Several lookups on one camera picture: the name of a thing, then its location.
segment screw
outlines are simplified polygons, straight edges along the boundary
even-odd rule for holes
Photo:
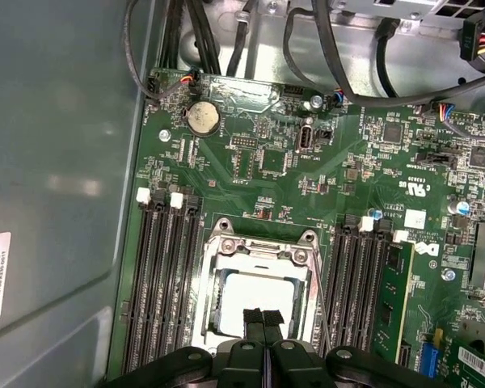
[[[235,250],[235,241],[231,238],[227,238],[225,241],[223,241],[221,249],[225,253],[232,253]]]
[[[313,95],[310,98],[310,107],[313,109],[320,109],[323,106],[323,98],[319,95]]]
[[[270,14],[274,14],[276,9],[278,8],[278,2],[269,2],[268,3],[268,12]]]
[[[281,347],[282,347],[283,349],[286,349],[286,350],[291,350],[291,349],[293,349],[293,348],[294,348],[294,343],[292,343],[292,342],[287,342],[287,341],[286,341],[286,342],[283,342],[283,343],[282,343],[282,344],[280,344],[280,345],[281,345]]]
[[[158,134],[158,139],[167,143],[171,139],[171,132],[169,129],[162,129]]]
[[[348,359],[352,357],[352,353],[350,353],[348,350],[345,350],[345,349],[339,350],[338,352],[336,352],[336,355],[339,358],[344,358],[344,359]]]
[[[442,279],[444,279],[445,281],[453,281],[454,279],[456,279],[456,272],[452,269],[445,268],[442,271]]]
[[[298,263],[305,263],[307,261],[307,254],[303,249],[299,249],[298,251],[294,252],[294,259]]]

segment chip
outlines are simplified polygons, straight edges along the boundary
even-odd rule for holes
[[[359,176],[359,170],[356,168],[349,168],[345,171],[345,178],[348,180],[357,180],[357,177]]]
[[[276,150],[264,151],[261,171],[282,172],[284,169],[284,153]]]
[[[352,183],[346,183],[343,185],[343,191],[347,194],[354,195],[356,193],[356,185]]]
[[[385,143],[400,144],[403,139],[403,128],[400,124],[386,123],[382,132]]]
[[[471,167],[485,168],[485,147],[472,147],[469,165]]]
[[[446,233],[445,234],[445,243],[449,245],[454,244],[454,234],[452,233]]]

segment integrated circuit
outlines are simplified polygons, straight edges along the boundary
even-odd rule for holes
[[[385,143],[400,144],[403,139],[403,127],[400,124],[386,123],[382,130],[382,140]]]
[[[265,150],[260,166],[261,171],[281,173],[284,170],[284,153],[277,150]]]
[[[356,168],[348,168],[345,170],[345,178],[348,180],[357,180],[359,177],[359,170]]]
[[[472,147],[469,166],[485,168],[485,147]]]

